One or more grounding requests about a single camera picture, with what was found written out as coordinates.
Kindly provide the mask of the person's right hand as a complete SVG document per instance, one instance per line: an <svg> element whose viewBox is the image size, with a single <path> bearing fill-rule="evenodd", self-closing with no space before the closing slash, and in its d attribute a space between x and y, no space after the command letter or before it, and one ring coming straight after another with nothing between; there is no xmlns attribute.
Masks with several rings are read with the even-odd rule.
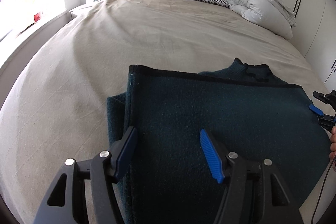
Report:
<svg viewBox="0 0 336 224"><path fill-rule="evenodd" d="M330 145L330 154L329 158L330 161L333 161L336 155L336 126L334 126L331 130L331 137L330 137L331 145Z"/></svg>

